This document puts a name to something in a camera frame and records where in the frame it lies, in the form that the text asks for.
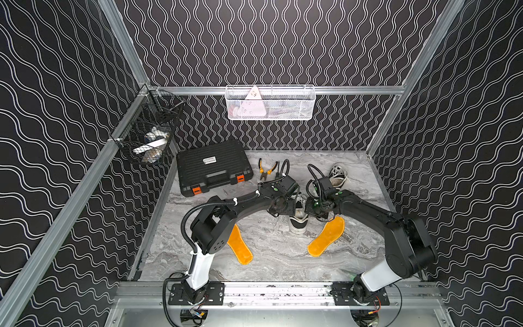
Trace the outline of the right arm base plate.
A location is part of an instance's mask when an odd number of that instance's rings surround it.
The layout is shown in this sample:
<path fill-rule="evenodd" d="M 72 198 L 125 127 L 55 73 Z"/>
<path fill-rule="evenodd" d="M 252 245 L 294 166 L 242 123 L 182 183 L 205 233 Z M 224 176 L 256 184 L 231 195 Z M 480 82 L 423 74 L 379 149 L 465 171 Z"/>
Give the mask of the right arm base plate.
<path fill-rule="evenodd" d="M 362 283 L 334 282 L 330 295 L 336 306 L 388 306 L 390 300 L 384 288 L 378 291 L 368 291 Z"/>

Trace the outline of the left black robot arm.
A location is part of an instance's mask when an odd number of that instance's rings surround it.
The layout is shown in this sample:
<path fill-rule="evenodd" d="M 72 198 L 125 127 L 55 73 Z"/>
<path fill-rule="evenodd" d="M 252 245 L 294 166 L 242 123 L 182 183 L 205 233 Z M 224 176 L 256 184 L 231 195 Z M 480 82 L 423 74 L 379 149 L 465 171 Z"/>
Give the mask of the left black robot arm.
<path fill-rule="evenodd" d="M 212 197 L 190 209 L 182 218 L 181 233 L 192 249 L 184 286 L 190 292 L 209 282 L 214 255 L 228 242 L 234 226 L 249 215 L 265 211 L 273 217 L 291 215 L 295 209 L 298 183 L 289 175 L 257 184 L 255 191 L 236 198 Z"/>

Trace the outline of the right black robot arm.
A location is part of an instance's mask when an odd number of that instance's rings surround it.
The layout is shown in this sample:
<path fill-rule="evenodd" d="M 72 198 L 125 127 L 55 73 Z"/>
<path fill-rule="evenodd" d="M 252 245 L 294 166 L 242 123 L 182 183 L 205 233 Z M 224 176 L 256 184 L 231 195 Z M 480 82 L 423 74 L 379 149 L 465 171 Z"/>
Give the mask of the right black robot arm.
<path fill-rule="evenodd" d="M 355 296 L 370 296 L 435 263 L 437 250 L 419 217 L 387 211 L 362 200 L 354 192 L 337 190 L 327 177 L 312 179 L 307 185 L 315 191 L 306 200 L 307 214 L 318 218 L 326 218 L 330 213 L 344 215 L 384 238 L 384 259 L 354 278 L 352 292 Z"/>

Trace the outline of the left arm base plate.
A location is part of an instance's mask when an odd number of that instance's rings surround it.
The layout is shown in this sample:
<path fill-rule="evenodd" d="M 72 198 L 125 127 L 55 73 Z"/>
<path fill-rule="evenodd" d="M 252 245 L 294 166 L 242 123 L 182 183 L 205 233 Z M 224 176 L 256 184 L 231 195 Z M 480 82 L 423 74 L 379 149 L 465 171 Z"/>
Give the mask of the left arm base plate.
<path fill-rule="evenodd" d="M 225 284 L 217 281 L 210 281 L 201 288 L 194 290 L 187 282 L 175 283 L 171 286 L 168 297 L 170 306 L 188 305 L 223 305 L 225 295 Z"/>

